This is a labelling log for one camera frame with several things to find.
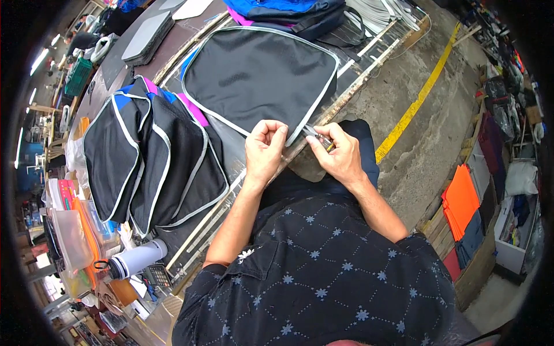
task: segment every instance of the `purple fabric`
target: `purple fabric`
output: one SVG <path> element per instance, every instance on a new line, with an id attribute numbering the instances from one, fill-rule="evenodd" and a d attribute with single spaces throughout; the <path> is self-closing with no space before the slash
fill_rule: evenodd
<path id="1" fill-rule="evenodd" d="M 200 108 L 198 108 L 194 103 L 190 102 L 190 100 L 183 93 L 177 94 L 177 97 L 179 97 L 179 99 L 183 101 L 185 105 L 187 105 L 188 110 L 191 111 L 194 118 L 198 120 L 198 122 L 200 123 L 200 125 L 202 125 L 202 127 L 209 126 L 209 122 L 204 116 L 204 113 L 202 113 L 202 111 L 200 110 Z"/>
<path id="2" fill-rule="evenodd" d="M 237 12 L 235 12 L 235 10 L 233 10 L 233 9 L 232 9 L 231 7 L 229 7 L 229 6 L 227 6 L 227 11 L 228 11 L 229 14 L 231 15 L 231 18 L 233 18 L 237 24 L 244 25 L 244 26 L 246 26 L 246 27 L 249 27 L 249 26 L 251 26 L 252 24 L 254 24 L 254 21 L 253 21 L 253 20 L 248 20 L 248 19 L 244 18 L 243 16 L 241 16 L 240 14 L 238 14 Z"/>
<path id="3" fill-rule="evenodd" d="M 158 95 L 158 87 L 150 81 L 150 79 L 142 77 L 144 79 L 144 83 L 146 84 L 146 87 L 148 88 L 149 92 L 153 92 L 154 94 Z"/>

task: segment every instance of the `plastic container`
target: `plastic container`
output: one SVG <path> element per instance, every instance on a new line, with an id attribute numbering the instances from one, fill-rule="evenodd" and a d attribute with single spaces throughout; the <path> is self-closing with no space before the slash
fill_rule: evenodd
<path id="1" fill-rule="evenodd" d="M 71 68 L 71 78 L 65 85 L 65 94 L 68 96 L 79 96 L 83 91 L 86 80 L 89 77 L 93 64 L 86 59 L 79 58 Z"/>
<path id="2" fill-rule="evenodd" d="M 93 262 L 107 260 L 120 252 L 119 235 L 115 230 L 110 230 L 106 224 L 102 224 L 96 214 L 96 209 L 91 210 L 89 201 L 73 199 L 73 209 L 79 212 L 86 240 L 93 253 Z M 90 268 L 93 272 L 99 272 L 94 265 Z"/>
<path id="3" fill-rule="evenodd" d="M 65 291 L 73 299 L 79 298 L 80 295 L 92 288 L 90 279 L 84 270 L 79 270 L 74 278 L 69 277 L 68 271 L 64 270 L 60 273 L 60 279 L 65 286 Z"/>
<path id="4" fill-rule="evenodd" d="M 94 262 L 93 253 L 85 238 L 83 226 L 76 210 L 51 209 L 54 231 L 58 239 L 70 278 L 75 278 L 80 269 Z"/>

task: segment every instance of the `shirt pocket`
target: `shirt pocket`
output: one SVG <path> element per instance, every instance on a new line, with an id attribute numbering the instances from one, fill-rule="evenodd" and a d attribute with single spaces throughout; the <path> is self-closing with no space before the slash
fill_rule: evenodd
<path id="1" fill-rule="evenodd" d="M 247 275 L 266 280 L 275 260 L 278 244 L 275 240 L 269 240 L 263 244 L 245 246 L 237 259 L 229 265 L 225 276 Z"/>

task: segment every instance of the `ceiling light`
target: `ceiling light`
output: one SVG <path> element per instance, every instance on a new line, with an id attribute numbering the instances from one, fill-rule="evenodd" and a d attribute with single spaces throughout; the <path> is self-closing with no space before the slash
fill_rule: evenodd
<path id="1" fill-rule="evenodd" d="M 58 40 L 60 39 L 60 34 L 56 35 L 56 37 L 54 37 L 54 39 L 52 40 L 52 43 L 50 43 L 50 45 L 55 45 L 56 42 L 58 42 Z"/>
<path id="2" fill-rule="evenodd" d="M 19 151 L 21 150 L 21 139 L 23 138 L 23 127 L 21 128 L 21 131 L 19 132 L 19 141 L 17 142 L 17 153 L 16 153 L 16 161 L 13 163 L 13 166 L 17 169 L 19 167 Z"/>
<path id="3" fill-rule="evenodd" d="M 29 99 L 29 104 L 33 104 L 34 95 L 37 93 L 37 88 L 33 90 L 33 93 L 31 94 L 31 98 Z"/>
<path id="4" fill-rule="evenodd" d="M 31 66 L 31 74 L 30 76 L 33 75 L 33 73 L 36 71 L 38 65 L 40 65 L 40 63 L 42 62 L 42 60 L 44 60 L 44 58 L 46 57 L 46 55 L 48 54 L 48 49 L 44 48 L 42 50 L 42 53 L 38 56 L 38 58 L 35 60 L 35 62 L 33 63 L 33 66 Z"/>

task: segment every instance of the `green plastic crate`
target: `green plastic crate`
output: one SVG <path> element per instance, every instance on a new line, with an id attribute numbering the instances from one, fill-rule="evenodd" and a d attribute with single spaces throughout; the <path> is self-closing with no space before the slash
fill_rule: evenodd
<path id="1" fill-rule="evenodd" d="M 79 96 L 85 87 L 86 80 L 92 69 L 93 64 L 90 60 L 77 59 L 72 68 L 71 79 L 65 85 L 65 94 L 68 96 Z"/>

